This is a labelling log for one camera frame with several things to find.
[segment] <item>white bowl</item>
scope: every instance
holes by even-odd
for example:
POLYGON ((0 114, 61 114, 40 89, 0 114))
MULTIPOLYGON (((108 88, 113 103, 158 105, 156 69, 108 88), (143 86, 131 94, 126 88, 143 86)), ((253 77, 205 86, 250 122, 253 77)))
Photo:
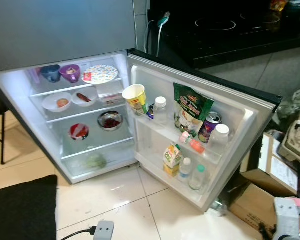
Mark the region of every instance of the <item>white bowl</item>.
POLYGON ((71 99, 72 99, 71 94, 67 92, 59 92, 59 93, 51 94, 43 100, 42 107, 53 113, 60 113, 67 110, 70 107, 71 99), (64 105, 63 107, 58 107, 57 101, 59 99, 67 99, 69 102, 67 105, 64 105))
POLYGON ((97 99, 98 99, 97 89, 93 86, 88 86, 88 87, 81 88, 80 90, 76 91, 72 95, 72 102, 74 104, 77 104, 80 107, 92 106, 93 104, 95 104, 97 99), (82 100, 81 98, 79 98, 77 96, 77 94, 82 94, 82 95, 86 96, 88 99, 90 99, 91 101, 86 102, 86 101, 82 100))

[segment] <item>sausage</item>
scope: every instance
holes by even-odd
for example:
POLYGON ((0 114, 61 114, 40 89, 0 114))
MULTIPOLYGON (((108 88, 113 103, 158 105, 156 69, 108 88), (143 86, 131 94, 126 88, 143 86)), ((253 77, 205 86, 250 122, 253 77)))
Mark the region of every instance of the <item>sausage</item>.
POLYGON ((76 96, 87 103, 91 101, 89 98, 87 98, 85 95, 81 93, 77 93, 76 96))

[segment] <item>wall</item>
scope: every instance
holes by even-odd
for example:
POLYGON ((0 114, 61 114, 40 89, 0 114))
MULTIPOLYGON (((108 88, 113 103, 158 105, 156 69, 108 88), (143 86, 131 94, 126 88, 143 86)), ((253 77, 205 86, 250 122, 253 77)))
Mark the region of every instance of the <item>wall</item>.
POLYGON ((300 48, 213 66, 200 71, 254 89, 290 97, 300 89, 300 48))

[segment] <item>white tile floor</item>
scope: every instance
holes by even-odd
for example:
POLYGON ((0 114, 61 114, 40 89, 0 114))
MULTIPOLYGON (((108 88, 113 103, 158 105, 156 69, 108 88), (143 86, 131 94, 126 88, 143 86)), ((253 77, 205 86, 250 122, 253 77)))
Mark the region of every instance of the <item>white tile floor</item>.
MULTIPOLYGON (((68 185, 10 112, 5 131, 7 164, 0 165, 0 189, 56 174, 58 240, 101 220, 114 221, 113 240, 262 239, 231 213, 201 214, 136 164, 68 185)), ((82 233, 71 239, 93 237, 82 233)))

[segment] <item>green snack bag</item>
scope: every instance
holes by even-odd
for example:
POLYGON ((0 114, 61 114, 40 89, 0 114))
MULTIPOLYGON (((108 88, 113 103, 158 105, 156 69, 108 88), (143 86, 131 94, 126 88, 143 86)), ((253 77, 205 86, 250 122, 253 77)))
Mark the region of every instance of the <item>green snack bag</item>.
POLYGON ((196 137, 214 101, 194 91, 192 88, 173 83, 174 125, 180 131, 196 137))

